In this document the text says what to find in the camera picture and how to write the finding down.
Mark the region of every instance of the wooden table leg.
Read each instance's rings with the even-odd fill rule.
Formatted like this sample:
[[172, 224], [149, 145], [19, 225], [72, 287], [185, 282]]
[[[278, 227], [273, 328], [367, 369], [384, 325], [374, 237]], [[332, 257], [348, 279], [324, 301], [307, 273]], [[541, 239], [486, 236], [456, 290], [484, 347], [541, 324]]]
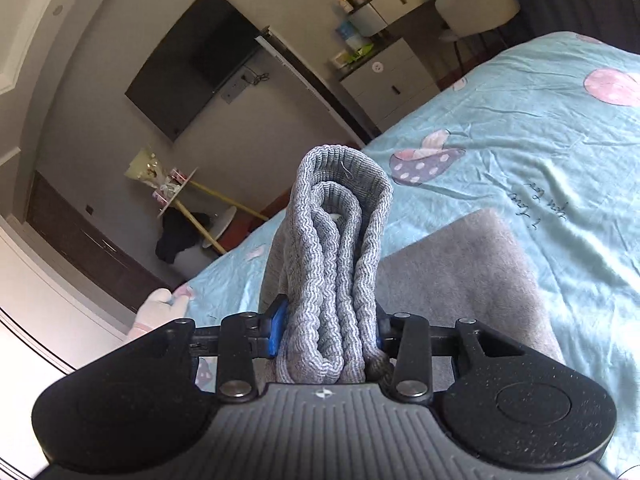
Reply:
[[264, 220], [265, 222], [268, 220], [268, 218], [265, 215], [261, 215], [260, 213], [258, 213], [257, 211], [254, 211], [253, 209], [248, 208], [245, 205], [242, 205], [239, 202], [236, 202], [235, 200], [233, 200], [232, 198], [229, 198], [228, 196], [223, 195], [222, 193], [219, 193], [217, 191], [214, 191], [212, 189], [209, 189], [207, 186], [203, 186], [202, 184], [200, 184], [199, 182], [194, 182], [193, 180], [189, 181], [189, 184], [191, 184], [192, 186], [197, 187], [199, 190], [204, 191], [207, 194], [210, 194], [211, 196], [214, 196], [216, 198], [219, 198], [220, 200], [222, 200], [222, 202], [226, 202], [229, 205], [234, 205], [236, 206], [238, 209], [242, 209], [242, 211], [246, 211], [247, 213], [249, 213], [250, 215], [255, 216], [256, 218], [259, 218], [260, 220]]
[[200, 231], [200, 234], [202, 236], [204, 236], [210, 243], [211, 245], [213, 245], [216, 250], [220, 253], [220, 254], [226, 254], [225, 248], [220, 245], [214, 238], [213, 236], [211, 236], [209, 234], [209, 231], [207, 231], [200, 222], [198, 222], [195, 218], [195, 216], [193, 216], [189, 210], [187, 208], [185, 208], [184, 204], [182, 202], [180, 202], [177, 198], [174, 199], [174, 204], [178, 207], [178, 209], [180, 210], [180, 212], [185, 215], [187, 217], [187, 219], [196, 227], [196, 229], [198, 231]]

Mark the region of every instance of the wall-mounted tv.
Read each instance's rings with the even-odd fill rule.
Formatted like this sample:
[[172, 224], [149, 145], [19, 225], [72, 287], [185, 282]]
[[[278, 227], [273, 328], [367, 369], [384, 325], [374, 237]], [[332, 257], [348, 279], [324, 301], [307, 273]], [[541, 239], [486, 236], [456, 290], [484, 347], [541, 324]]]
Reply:
[[226, 0], [196, 0], [146, 60], [126, 96], [171, 140], [259, 48]]

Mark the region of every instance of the bed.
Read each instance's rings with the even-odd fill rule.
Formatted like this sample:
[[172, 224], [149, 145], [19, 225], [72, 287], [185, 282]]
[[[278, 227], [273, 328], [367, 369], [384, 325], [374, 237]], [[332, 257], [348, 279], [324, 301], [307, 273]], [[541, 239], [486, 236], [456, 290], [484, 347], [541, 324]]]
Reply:
[[[556, 32], [479, 66], [364, 149], [395, 183], [382, 256], [480, 208], [510, 224], [567, 364], [616, 401], [603, 460], [616, 475], [640, 463], [639, 148], [640, 56]], [[256, 310], [283, 216], [190, 281], [197, 325]]]

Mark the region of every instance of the folded gray garment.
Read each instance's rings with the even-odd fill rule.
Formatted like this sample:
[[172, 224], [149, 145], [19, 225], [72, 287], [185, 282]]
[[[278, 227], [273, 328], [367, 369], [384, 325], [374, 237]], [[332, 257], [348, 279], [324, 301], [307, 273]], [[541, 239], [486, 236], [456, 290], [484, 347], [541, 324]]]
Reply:
[[261, 312], [278, 293], [289, 297], [268, 380], [362, 383], [389, 371], [376, 345], [374, 287], [392, 189], [357, 150], [319, 146], [305, 155], [260, 290]]
[[[471, 213], [387, 256], [376, 299], [388, 312], [419, 314], [432, 325], [473, 317], [564, 363], [526, 257], [491, 209]], [[433, 385], [453, 382], [450, 360], [433, 360]]]

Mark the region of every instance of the chair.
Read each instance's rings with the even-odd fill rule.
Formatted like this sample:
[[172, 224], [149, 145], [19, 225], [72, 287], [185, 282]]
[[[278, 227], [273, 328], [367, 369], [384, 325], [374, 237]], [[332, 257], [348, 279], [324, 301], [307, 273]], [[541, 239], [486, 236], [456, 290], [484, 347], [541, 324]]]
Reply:
[[496, 30], [500, 39], [508, 46], [500, 28], [520, 10], [518, 0], [436, 0], [436, 10], [449, 26], [440, 37], [441, 41], [453, 43], [460, 70], [464, 74], [458, 40], [478, 34], [487, 49], [483, 32]]

